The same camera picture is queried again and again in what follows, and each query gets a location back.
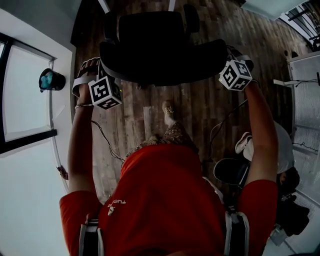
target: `chair armrest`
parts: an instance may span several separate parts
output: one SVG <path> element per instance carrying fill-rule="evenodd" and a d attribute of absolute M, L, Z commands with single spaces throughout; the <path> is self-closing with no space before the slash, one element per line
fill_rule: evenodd
<path fill-rule="evenodd" d="M 196 8 L 190 4 L 185 4 L 183 9 L 186 20 L 186 34 L 199 32 L 200 20 Z"/>
<path fill-rule="evenodd" d="M 104 15 L 104 38 L 110 44 L 119 43 L 117 37 L 117 14 L 109 11 Z"/>

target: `black hair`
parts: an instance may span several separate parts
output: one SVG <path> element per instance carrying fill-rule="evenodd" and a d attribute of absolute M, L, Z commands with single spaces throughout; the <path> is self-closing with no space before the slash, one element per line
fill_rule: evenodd
<path fill-rule="evenodd" d="M 276 176 L 276 183 L 278 185 L 279 196 L 284 196 L 290 193 L 294 193 L 296 191 L 296 187 L 299 185 L 300 176 L 296 168 L 291 167 L 286 172 L 285 181 L 280 184 L 280 175 L 279 173 Z"/>

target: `wrist strap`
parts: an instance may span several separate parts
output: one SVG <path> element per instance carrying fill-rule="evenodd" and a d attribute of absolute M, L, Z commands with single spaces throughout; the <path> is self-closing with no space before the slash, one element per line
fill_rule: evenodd
<path fill-rule="evenodd" d="M 74 107 L 74 110 L 76 110 L 77 108 L 80 108 L 80 107 L 91 107 L 93 106 L 92 104 L 78 104 Z"/>

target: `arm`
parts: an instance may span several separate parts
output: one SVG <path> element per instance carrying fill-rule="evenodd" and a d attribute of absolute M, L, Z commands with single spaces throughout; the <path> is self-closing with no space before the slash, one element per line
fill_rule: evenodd
<path fill-rule="evenodd" d="M 245 88 L 254 146 L 246 185 L 257 180 L 276 181 L 278 170 L 278 138 L 271 111 L 258 85 Z"/>
<path fill-rule="evenodd" d="M 78 104 L 90 104 L 88 84 L 79 86 Z M 93 179 L 92 126 L 94 107 L 84 106 L 75 110 L 68 151 L 69 193 L 90 191 L 96 193 Z"/>

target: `trash bin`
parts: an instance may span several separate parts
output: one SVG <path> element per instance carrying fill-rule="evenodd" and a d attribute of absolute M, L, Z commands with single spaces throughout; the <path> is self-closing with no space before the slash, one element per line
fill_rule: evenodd
<path fill-rule="evenodd" d="M 46 68 L 40 75 L 39 88 L 43 93 L 45 90 L 60 91 L 65 87 L 66 78 L 51 68 Z"/>

